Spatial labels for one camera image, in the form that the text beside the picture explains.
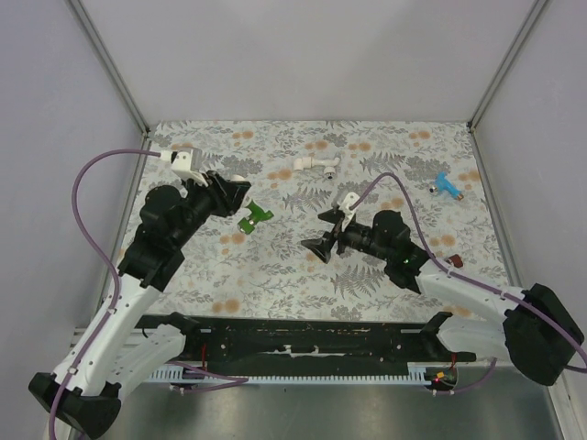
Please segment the aluminium right corner post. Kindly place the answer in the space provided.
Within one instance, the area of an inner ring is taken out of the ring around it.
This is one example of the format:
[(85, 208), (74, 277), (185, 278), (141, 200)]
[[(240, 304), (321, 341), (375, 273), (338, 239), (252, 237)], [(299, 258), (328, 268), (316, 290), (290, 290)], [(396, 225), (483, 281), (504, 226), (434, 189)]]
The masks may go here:
[(467, 122), (467, 127), (471, 133), (474, 133), (481, 123), (483, 116), (501, 88), (506, 76), (521, 55), (525, 45), (531, 38), (533, 31), (550, 4), (551, 2), (549, 0), (535, 0), (532, 2), (522, 24), (516, 31), (513, 40), (509, 44), (479, 103), (476, 105), (471, 118)]

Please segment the aluminium corner post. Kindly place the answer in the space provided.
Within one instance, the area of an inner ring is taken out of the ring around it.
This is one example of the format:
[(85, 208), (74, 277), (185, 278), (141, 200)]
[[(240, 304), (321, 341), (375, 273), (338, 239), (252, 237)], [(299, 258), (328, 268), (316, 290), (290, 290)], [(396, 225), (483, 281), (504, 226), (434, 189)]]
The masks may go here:
[(67, 0), (66, 4), (77, 20), (83, 34), (92, 47), (94, 54), (105, 70), (106, 76), (113, 85), (135, 127), (138, 129), (138, 132), (143, 138), (147, 138), (150, 133), (150, 125), (145, 116), (139, 110), (136, 100), (132, 96), (126, 81), (116, 66), (116, 62), (110, 54), (98, 28), (85, 7), (85, 4), (81, 0)]
[(479, 103), (476, 105), (471, 118), (467, 122), (467, 127), (471, 133), (474, 133), (481, 123), (483, 116), (501, 88), (506, 76), (521, 55), (525, 45), (531, 38), (533, 31), (550, 4), (551, 2), (549, 0), (535, 0), (532, 2), (522, 24), (516, 31), (513, 40), (509, 44)]

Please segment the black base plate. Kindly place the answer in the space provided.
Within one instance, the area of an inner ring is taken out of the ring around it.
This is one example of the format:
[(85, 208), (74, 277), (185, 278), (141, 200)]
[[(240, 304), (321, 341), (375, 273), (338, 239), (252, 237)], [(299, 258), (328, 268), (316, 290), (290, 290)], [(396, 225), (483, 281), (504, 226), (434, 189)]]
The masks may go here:
[(135, 325), (144, 336), (158, 325), (186, 333), (177, 360), (203, 362), (213, 373), (238, 375), (403, 374), (410, 363), (476, 361), (446, 349), (429, 324), (271, 320), (146, 314)]

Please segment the green faucet chrome knob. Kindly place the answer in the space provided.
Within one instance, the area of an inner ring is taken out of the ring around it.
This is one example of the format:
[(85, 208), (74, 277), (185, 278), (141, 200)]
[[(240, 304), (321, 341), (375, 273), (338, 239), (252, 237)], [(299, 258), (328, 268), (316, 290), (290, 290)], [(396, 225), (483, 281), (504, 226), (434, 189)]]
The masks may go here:
[(259, 223), (267, 222), (274, 217), (271, 210), (262, 209), (252, 199), (248, 199), (244, 207), (249, 210), (249, 215), (239, 220), (238, 229), (245, 235), (250, 235)]

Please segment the white faucet with elbow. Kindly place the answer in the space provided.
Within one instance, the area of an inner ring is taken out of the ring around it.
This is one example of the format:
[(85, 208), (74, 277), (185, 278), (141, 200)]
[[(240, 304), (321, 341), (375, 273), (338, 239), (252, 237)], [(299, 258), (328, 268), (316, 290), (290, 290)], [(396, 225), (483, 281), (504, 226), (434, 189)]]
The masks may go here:
[(333, 180), (337, 174), (337, 166), (340, 162), (340, 157), (334, 157), (333, 159), (317, 159), (316, 157), (306, 156), (293, 161), (293, 170), (304, 171), (313, 168), (322, 168), (324, 176), (328, 180)]

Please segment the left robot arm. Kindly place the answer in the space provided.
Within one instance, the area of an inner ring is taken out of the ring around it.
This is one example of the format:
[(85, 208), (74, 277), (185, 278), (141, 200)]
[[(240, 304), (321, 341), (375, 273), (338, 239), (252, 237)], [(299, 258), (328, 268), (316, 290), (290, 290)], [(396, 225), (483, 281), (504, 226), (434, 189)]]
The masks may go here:
[(251, 188), (249, 181), (226, 180), (213, 170), (204, 178), (204, 186), (184, 181), (185, 193), (170, 185), (148, 192), (134, 239), (115, 271), (114, 289), (68, 356), (51, 373), (33, 376), (28, 389), (52, 423), (98, 439), (151, 372), (172, 358), (189, 360), (201, 352), (199, 334), (184, 324), (164, 324), (133, 351), (118, 355), (182, 265), (183, 246), (210, 216), (234, 215)]

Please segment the brown faucet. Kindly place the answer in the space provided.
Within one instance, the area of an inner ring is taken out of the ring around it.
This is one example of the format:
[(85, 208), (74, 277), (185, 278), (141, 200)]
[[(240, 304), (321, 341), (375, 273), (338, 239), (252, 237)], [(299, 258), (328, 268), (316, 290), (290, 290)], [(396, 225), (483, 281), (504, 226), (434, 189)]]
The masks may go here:
[(463, 261), (462, 258), (458, 254), (454, 254), (448, 258), (448, 261), (455, 267), (455, 268), (462, 268)]

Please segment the aluminium left corner post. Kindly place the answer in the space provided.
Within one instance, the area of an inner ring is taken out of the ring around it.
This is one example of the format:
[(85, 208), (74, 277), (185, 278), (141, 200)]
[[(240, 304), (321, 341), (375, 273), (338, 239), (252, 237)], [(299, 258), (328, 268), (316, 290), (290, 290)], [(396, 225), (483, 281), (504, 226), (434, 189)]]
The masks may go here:
[(136, 100), (132, 96), (126, 81), (116, 66), (116, 62), (110, 54), (98, 28), (85, 7), (85, 4), (81, 0), (67, 0), (66, 4), (77, 20), (83, 34), (92, 47), (94, 54), (105, 70), (106, 76), (113, 85), (135, 127), (138, 129), (138, 132), (143, 138), (147, 138), (150, 133), (150, 125), (145, 116), (139, 110)]

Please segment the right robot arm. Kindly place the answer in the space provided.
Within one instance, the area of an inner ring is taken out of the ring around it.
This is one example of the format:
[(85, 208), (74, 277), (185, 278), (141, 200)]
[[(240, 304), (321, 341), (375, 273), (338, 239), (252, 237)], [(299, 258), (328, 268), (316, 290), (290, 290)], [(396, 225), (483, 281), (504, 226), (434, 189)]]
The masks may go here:
[(303, 240), (323, 262), (351, 248), (384, 261), (397, 287), (458, 304), (478, 320), (437, 314), (420, 337), (422, 354), (434, 361), (450, 352), (511, 362), (525, 377), (551, 386), (584, 341), (570, 313), (549, 287), (495, 286), (429, 256), (411, 240), (410, 228), (392, 210), (377, 213), (371, 225), (346, 220), (331, 209), (319, 219), (332, 224), (320, 238)]

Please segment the floral patterned table mat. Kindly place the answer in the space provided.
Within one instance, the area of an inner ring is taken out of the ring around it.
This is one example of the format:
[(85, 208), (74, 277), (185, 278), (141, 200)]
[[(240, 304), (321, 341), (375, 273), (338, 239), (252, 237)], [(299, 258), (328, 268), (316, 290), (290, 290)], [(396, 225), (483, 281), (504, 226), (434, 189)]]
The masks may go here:
[[(152, 314), (302, 320), (424, 322), (439, 311), (470, 311), (394, 286), (383, 263), (348, 250), (327, 264), (301, 245), (328, 230), (317, 216), (349, 192), (363, 194), (364, 225), (381, 211), (401, 213), (416, 243), (440, 257), (458, 254), (470, 275), (504, 284), (507, 275), (473, 153), (462, 123), (162, 122), (155, 150), (197, 148), (203, 166), (251, 182), (250, 196), (273, 219), (250, 235), (238, 219), (209, 219), (183, 248), (184, 263)], [(322, 168), (294, 171), (301, 157), (340, 157), (328, 180)], [(429, 193), (440, 172), (464, 198)]]

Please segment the blue faucet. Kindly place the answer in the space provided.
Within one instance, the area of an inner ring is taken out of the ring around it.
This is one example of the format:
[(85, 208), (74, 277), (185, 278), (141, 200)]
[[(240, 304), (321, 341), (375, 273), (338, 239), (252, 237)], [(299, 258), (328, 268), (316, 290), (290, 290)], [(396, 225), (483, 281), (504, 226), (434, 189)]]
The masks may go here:
[(448, 193), (453, 199), (461, 201), (464, 198), (463, 193), (457, 189), (448, 179), (447, 173), (442, 171), (429, 186), (428, 191), (432, 195)]

